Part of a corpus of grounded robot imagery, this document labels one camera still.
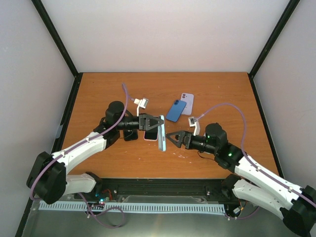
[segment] wall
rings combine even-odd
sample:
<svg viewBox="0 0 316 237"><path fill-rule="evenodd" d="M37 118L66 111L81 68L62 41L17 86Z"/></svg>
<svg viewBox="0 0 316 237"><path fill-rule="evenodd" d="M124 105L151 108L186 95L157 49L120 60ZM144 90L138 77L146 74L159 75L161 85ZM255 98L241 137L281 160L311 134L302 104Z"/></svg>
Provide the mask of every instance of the wall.
<svg viewBox="0 0 316 237"><path fill-rule="evenodd" d="M249 72L287 3L43 0L80 72Z"/></svg>
<svg viewBox="0 0 316 237"><path fill-rule="evenodd" d="M0 8L1 237L15 235L36 156L50 152L73 82L30 0Z"/></svg>
<svg viewBox="0 0 316 237"><path fill-rule="evenodd" d="M287 179L316 188L316 1L301 1L255 77Z"/></svg>

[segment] black metal frame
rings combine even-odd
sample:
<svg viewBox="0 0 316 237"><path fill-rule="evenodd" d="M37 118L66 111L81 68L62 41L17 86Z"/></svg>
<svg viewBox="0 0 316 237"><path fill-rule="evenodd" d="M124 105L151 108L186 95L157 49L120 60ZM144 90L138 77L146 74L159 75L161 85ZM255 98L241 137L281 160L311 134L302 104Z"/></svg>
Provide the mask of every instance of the black metal frame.
<svg viewBox="0 0 316 237"><path fill-rule="evenodd" d="M269 128L268 128L268 124L267 124L267 121L266 121L266 118L265 118L265 115L264 115L264 111L262 109L261 102L260 102L260 99L259 99L259 96L258 96L258 93L257 93L257 90L256 90L256 86L255 86L255 83L254 83L253 79L254 79L256 73L258 72L259 68L261 67L262 63L264 62L265 58L267 57L268 53L270 52L270 50L271 50L272 46L274 45L275 41L277 40L278 36L280 35L281 31L283 30L285 24L287 23L288 19L291 16L291 14L295 10L296 6L298 5L299 1L300 0L290 0L289 1L289 3L287 5L287 7L285 8L282 16L280 17L280 19L279 19L278 23L276 24L274 30L272 31L267 43L265 44L265 46L262 49L258 59L256 60L253 68L251 69L250 73L248 74L249 81L250 81L250 84L251 84L251 87L252 87L252 90L253 90L256 102L257 102L257 106L259 108L261 119L262 119L264 128L266 130L268 141L269 141L269 144L270 144L270 147L271 147L271 150L272 150L275 162L276 162L277 170L278 170L279 175L281 177L283 177L283 172L282 172L279 160L277 158L277 153L276 153L273 141L272 141L272 137L271 137L271 134L270 134L270 131L269 131ZM73 87L72 87L72 90L71 90L71 93L70 93L67 105L65 107L62 120L61 120L61 125L63 126L62 127L62 131L61 131L60 137L55 140L54 145L53 145L52 152L55 152L55 151L61 150L61 148L62 148L62 144L64 142L66 131L67 131L67 127L68 127L69 120L70 120L70 117L71 117L72 109L74 107L76 96L77 96L77 92L78 92L78 89L79 89L79 86L80 86L82 73L78 73L73 61L70 58L70 55L68 54L68 52L67 52L67 50L66 50L66 48L65 48L65 46L64 46L64 44L63 44L63 42L61 40L61 38L58 35L57 30L55 29L52 21L50 20L50 17L48 15L47 11L45 10L45 7L42 4L41 0L32 0L32 3L34 4L36 10L38 11L40 17L42 18L44 24L46 25L49 33L51 34L51 36L52 36L53 40L55 41L60 53L62 54L64 60L66 61L70 71L72 72L72 74L73 74L73 76L75 78L74 83L73 83ZM142 190L141 186L139 186L136 190L133 190L133 191L129 190L130 188L128 187L128 185L133 185L135 180L129 180L129 179L121 179L121 180L110 179L110 180L111 180L112 185L115 185L115 183L118 185L118 183L120 183L121 187L124 187L122 191L123 191L123 193L125 195L128 195L129 193L135 193L135 194L136 193L137 194L141 193L141 190ZM215 188L215 187L218 186L218 182L221 182L221 181L222 180L199 180L198 182L200 182L200 183L199 183L199 187L197 188L198 189L198 193L201 195L202 192L204 192L205 184L210 184L210 188ZM159 182L159 181L152 180L151 182L146 182L146 185L147 185L147 187L149 189L151 189L150 185L152 184L152 189L151 190L156 190L156 191L153 191L153 194L156 193L156 195L158 193L163 192L162 188L159 187L159 184L157 184L157 182ZM197 181L196 180L195 181L194 180L165 180L165 184L166 184L166 182L168 184L170 184L170 185L175 186L175 185L178 184L177 182L180 182L180 184L182 182L186 182L186 183L189 182L189 183L193 184L194 182L197 182ZM196 191L197 191L196 188L194 189L192 186L189 185L189 186L187 186L187 189L184 192L186 194L188 194L188 195L189 194L194 195L196 193ZM30 213L30 210L31 210L31 206L32 206L32 201L29 199L29 201L27 203L27 206L25 208L22 220L20 222L19 228L18 228L17 233L15 235L16 237L20 237L23 234L24 226L25 226L27 218L29 216L29 213Z"/></svg>

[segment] black corner post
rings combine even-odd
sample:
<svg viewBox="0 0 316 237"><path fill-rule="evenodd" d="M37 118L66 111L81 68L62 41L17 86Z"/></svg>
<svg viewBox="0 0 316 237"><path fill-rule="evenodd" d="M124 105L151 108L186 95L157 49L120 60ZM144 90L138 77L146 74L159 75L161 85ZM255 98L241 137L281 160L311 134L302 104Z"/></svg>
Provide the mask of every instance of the black corner post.
<svg viewBox="0 0 316 237"><path fill-rule="evenodd" d="M41 0L32 0L32 3L34 4L41 19L43 20L44 24L46 25L51 37L55 41L55 44L57 45L61 55L65 59L70 71L72 72L72 74L76 78L78 76L78 71L77 71L73 61L71 60L69 53L67 52L62 40L60 39L59 34L56 31L54 24L52 23L43 3L41 2Z"/></svg>
<svg viewBox="0 0 316 237"><path fill-rule="evenodd" d="M266 59L268 53L270 52L272 46L274 45L275 41L277 40L278 36L280 35L281 31L283 30L284 26L286 25L288 19L290 19L293 11L295 10L297 4L300 0L290 0L288 5L286 6L282 16L280 17L279 21L276 24L276 27L273 29L266 45L263 47L257 61L253 65L250 73L249 78L253 80L259 68L261 67L263 61Z"/></svg>

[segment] table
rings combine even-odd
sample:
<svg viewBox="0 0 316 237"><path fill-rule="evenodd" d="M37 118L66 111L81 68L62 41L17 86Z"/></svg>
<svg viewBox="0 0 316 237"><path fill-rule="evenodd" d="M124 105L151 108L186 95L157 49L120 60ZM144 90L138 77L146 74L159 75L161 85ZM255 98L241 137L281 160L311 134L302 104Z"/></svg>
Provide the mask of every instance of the table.
<svg viewBox="0 0 316 237"><path fill-rule="evenodd" d="M63 148L88 135L105 116L108 104L115 100L125 102L121 83L125 82L131 97L150 101L144 113L166 115L172 103L182 93L195 95L192 116L199 116L211 106L223 102L237 105L247 120L245 150L260 164L277 174L259 110L247 73L84 73L70 118ZM128 110L136 114L137 105L129 100ZM166 132L193 131L188 116L178 122L165 122ZM242 119L236 109L222 106L200 120L201 132L205 126L218 122L228 140L240 146ZM175 147L167 141L166 152L158 150L158 142L145 141L143 131L139 139L125 142L119 139L103 152L88 158L71 174L91 171L101 178L225 178L230 172L217 163L201 159L195 150Z"/></svg>

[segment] gray wall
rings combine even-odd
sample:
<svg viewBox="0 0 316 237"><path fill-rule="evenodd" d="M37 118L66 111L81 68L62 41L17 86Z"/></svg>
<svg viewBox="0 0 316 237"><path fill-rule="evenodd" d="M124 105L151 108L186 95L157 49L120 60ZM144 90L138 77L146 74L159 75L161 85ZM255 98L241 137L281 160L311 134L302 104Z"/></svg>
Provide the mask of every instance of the gray wall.
<svg viewBox="0 0 316 237"><path fill-rule="evenodd" d="M30 0L0 8L0 232L15 235L36 156L50 152L73 77Z"/></svg>
<svg viewBox="0 0 316 237"><path fill-rule="evenodd" d="M316 188L316 1L301 1L255 77L287 179Z"/></svg>
<svg viewBox="0 0 316 237"><path fill-rule="evenodd" d="M287 3L43 0L81 72L249 72Z"/></svg>

